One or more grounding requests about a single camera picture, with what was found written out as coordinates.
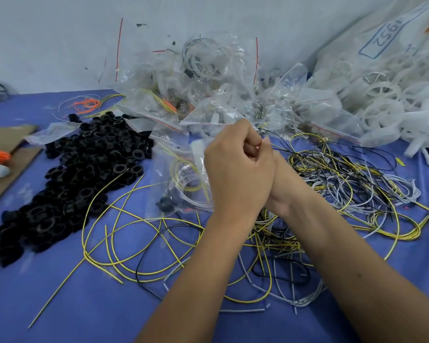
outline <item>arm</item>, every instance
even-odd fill
[[[235,259],[269,196],[275,176],[272,146],[246,120],[215,138],[205,151],[204,164],[215,213],[136,343],[211,342]]]
[[[278,153],[275,161],[266,207],[291,227],[360,338],[429,342],[429,299],[379,257]]]

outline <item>person's right hand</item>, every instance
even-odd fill
[[[293,212],[312,195],[313,189],[299,177],[278,151],[274,151],[274,160],[275,178],[265,207],[289,224]]]

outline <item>white wall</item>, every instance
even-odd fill
[[[227,30],[257,37],[265,68],[311,65],[323,44],[387,1],[0,0],[0,82],[21,94],[105,88],[97,80],[121,17],[143,48]]]

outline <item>blue table surface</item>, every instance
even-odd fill
[[[82,94],[96,93],[105,96],[112,91],[84,91]],[[45,93],[12,96],[7,102],[0,103],[0,126],[18,126],[23,123],[38,125],[44,129],[49,123],[57,121],[51,112],[57,112],[57,105],[81,92]],[[299,146],[305,147],[303,141]],[[399,156],[405,167],[399,166],[397,174],[403,178],[416,179],[417,187],[422,191],[420,202],[429,207],[429,168],[421,155],[413,159],[402,156],[406,143],[397,141],[383,147]],[[381,160],[378,156],[366,155],[373,163]],[[45,172],[58,164],[58,160],[48,160],[40,154],[28,169],[15,181],[0,199],[0,213],[21,207],[31,197],[44,189]],[[145,173],[143,185],[152,183],[152,161],[144,162]],[[131,196],[126,209],[138,216],[143,216],[149,189],[139,190]],[[123,188],[110,192],[109,202],[127,192]],[[421,220],[425,212],[409,205],[407,214]],[[93,241],[104,236],[104,225],[110,230],[116,219],[117,211],[108,212],[97,225]],[[118,226],[134,219],[122,214]],[[403,223],[402,229],[410,229]],[[394,224],[389,231],[395,230]],[[188,228],[175,231],[175,234],[194,240],[196,232]],[[117,233],[115,247],[120,257],[127,257],[144,247],[154,235],[144,223],[133,224]],[[26,252],[21,259],[7,268],[0,268],[0,342],[132,342],[145,321],[149,318],[159,300],[138,288],[136,283],[126,281],[123,285],[100,271],[93,265],[84,262],[61,288],[52,302],[43,312],[35,325],[27,329],[35,315],[65,279],[74,266],[82,259],[80,243],[81,233],[69,236],[41,254]],[[384,256],[391,247],[392,240],[382,236],[368,239],[372,247]],[[96,251],[97,260],[108,262],[105,246]],[[252,254],[242,251],[246,262]],[[138,260],[127,263],[135,268]],[[172,255],[163,243],[157,241],[150,248],[143,262],[143,270],[157,270],[174,262]],[[413,242],[398,242],[389,264],[429,296],[429,222],[422,231],[421,237]],[[232,279],[241,275],[239,265],[235,266]],[[296,287],[298,297],[315,290],[318,281],[316,271],[312,271],[312,282],[305,287]],[[258,285],[267,286],[267,281],[254,278]],[[165,289],[161,282],[150,285],[162,296]],[[285,294],[291,297],[289,285],[281,284]],[[260,296],[246,280],[229,287],[228,295],[237,299],[251,300]],[[298,309],[297,316],[293,308],[271,297],[255,305],[239,305],[224,301],[224,309],[264,308],[266,311],[253,314],[219,315],[215,342],[353,342],[357,337],[344,318],[329,291],[325,291],[308,307]]]

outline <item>finger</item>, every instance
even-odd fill
[[[251,123],[246,119],[240,119],[233,125],[225,129],[224,137],[229,138],[233,143],[248,143],[253,147],[258,147],[262,143],[262,137],[254,130]]]
[[[258,150],[256,147],[253,147],[249,143],[243,144],[243,151],[246,155],[248,155],[250,158],[255,158],[258,154]]]
[[[262,144],[259,146],[256,161],[260,164],[275,164],[272,144],[269,137],[263,139]]]

